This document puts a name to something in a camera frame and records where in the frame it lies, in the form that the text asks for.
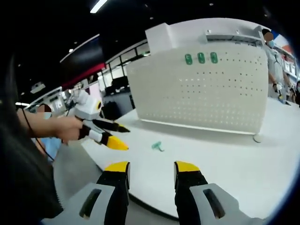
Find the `window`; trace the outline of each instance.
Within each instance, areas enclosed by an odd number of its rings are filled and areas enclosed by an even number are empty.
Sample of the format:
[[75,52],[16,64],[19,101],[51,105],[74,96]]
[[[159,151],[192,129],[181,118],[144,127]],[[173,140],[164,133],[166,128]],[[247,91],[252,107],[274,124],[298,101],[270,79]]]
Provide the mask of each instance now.
[[123,71],[122,71],[122,67],[116,67],[113,71],[112,71],[112,77],[113,79],[119,78],[123,76]]
[[149,51],[150,51],[150,48],[149,48],[148,43],[145,43],[145,44],[143,44],[143,45],[141,45],[141,46],[138,46],[138,47],[136,48],[136,50],[137,50],[137,54],[138,54],[138,55],[144,55],[146,52],[149,52]]
[[126,66],[124,66],[123,69],[124,69],[124,75],[127,76]]
[[129,60],[129,59],[132,59],[132,58],[135,57],[135,56],[136,56],[135,50],[132,49],[132,50],[130,50],[129,52],[124,53],[123,55],[121,55],[122,62],[125,62],[125,61],[127,61],[127,60]]
[[103,73],[103,77],[106,87],[110,87],[113,81],[111,72],[108,70],[107,72]]
[[115,68],[117,65],[121,63],[120,58],[116,58],[113,61],[111,61],[109,64],[111,65],[111,68]]
[[100,91],[104,91],[105,85],[104,85],[103,76],[101,75],[101,73],[99,73],[98,83],[99,83]]

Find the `floor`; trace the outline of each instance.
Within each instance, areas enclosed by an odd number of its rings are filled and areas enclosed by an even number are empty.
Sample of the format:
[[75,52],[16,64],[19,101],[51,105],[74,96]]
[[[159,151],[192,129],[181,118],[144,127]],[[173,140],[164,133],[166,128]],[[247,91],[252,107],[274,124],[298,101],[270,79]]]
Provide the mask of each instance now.
[[[57,194],[64,206],[68,199],[89,182],[96,182],[101,171],[92,161],[80,141],[62,146],[53,164]],[[178,225],[177,221],[154,214],[129,201],[126,225]]]

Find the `white pegboard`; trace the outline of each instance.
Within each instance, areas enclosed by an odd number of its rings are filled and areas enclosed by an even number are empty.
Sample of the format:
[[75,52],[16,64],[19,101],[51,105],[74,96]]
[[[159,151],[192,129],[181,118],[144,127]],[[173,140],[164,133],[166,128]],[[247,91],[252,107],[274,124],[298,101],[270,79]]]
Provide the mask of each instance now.
[[[212,63],[210,53],[217,53]],[[205,63],[198,61],[203,53]],[[186,54],[192,56],[188,65]],[[261,48],[209,43],[172,49],[127,66],[142,120],[257,134],[265,114],[268,68]]]

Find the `round base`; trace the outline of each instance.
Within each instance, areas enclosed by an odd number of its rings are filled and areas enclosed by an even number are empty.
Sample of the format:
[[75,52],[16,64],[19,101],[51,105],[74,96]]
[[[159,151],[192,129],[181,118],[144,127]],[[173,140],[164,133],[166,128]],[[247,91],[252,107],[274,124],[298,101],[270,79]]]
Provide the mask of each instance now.
[[253,135],[253,140],[257,143],[261,143],[263,141],[263,137],[261,135]]

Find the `yellow fingertip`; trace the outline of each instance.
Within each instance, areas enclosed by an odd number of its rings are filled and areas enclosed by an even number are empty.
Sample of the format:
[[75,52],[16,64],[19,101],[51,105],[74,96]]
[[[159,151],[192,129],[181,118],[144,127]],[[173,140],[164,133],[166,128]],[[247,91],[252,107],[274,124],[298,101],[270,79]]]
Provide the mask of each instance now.
[[115,150],[127,151],[129,147],[116,136],[108,137],[107,147]]
[[200,171],[200,169],[191,163],[176,161],[178,172],[192,172],[192,171]]
[[108,167],[105,168],[105,171],[126,172],[128,163],[129,162],[119,162],[119,163],[110,164]]

